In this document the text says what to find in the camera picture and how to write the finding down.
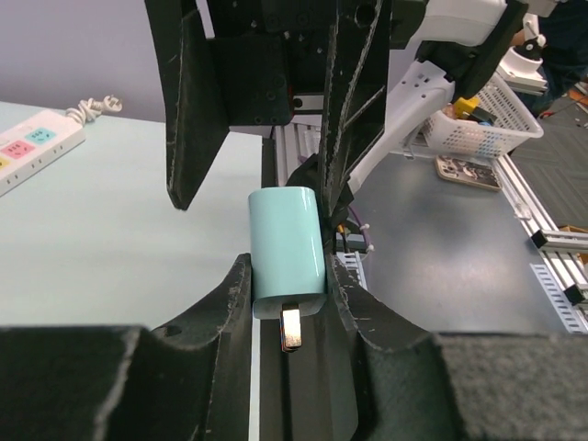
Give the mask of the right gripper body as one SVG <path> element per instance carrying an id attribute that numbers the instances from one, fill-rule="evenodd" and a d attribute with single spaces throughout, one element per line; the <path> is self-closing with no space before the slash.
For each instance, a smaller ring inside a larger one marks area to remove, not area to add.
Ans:
<path id="1" fill-rule="evenodd" d="M 208 1 L 207 38 L 229 129 L 322 118 L 338 1 Z"/>

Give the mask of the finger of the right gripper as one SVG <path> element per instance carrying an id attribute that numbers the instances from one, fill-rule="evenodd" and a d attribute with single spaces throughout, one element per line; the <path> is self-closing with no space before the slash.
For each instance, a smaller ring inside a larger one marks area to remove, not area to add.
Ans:
<path id="1" fill-rule="evenodd" d="M 145 7 L 164 98 L 166 189 L 186 210 L 229 133 L 228 118 L 197 4 Z"/>
<path id="2" fill-rule="evenodd" d="M 318 167 L 323 216 L 337 211 L 352 169 L 383 132 L 389 50 L 389 1 L 336 3 Z"/>

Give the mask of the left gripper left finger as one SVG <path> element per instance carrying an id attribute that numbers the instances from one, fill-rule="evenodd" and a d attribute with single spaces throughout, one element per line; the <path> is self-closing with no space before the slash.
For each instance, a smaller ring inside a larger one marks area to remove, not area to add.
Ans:
<path id="1" fill-rule="evenodd" d="M 210 294 L 140 326 L 5 327 L 4 440 L 245 440 L 252 266 L 240 254 Z"/>

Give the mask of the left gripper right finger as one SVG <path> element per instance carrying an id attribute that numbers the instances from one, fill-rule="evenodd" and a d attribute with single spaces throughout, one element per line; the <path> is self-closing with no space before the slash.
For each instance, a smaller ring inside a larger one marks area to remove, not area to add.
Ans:
<path id="1" fill-rule="evenodd" d="M 583 334 L 431 333 L 362 288 L 327 283 L 348 333 L 357 440 L 584 440 Z"/>

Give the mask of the mint green charger plug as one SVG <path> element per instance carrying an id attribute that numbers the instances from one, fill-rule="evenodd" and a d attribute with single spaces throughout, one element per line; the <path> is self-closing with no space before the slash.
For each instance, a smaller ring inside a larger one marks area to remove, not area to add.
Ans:
<path id="1" fill-rule="evenodd" d="M 315 193 L 268 187 L 249 195 L 253 314 L 278 320 L 281 349 L 302 347 L 301 319 L 326 301 L 326 268 Z"/>

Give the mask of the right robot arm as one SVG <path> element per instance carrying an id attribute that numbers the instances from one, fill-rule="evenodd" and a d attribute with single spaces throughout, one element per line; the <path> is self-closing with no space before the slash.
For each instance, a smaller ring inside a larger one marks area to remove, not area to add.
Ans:
<path id="1" fill-rule="evenodd" d="M 331 218 L 352 201 L 393 121 L 404 137 L 492 77 L 524 1 L 193 1 L 145 5 L 164 97 L 166 189 L 185 210 L 229 131 L 322 118 L 294 184 Z"/>

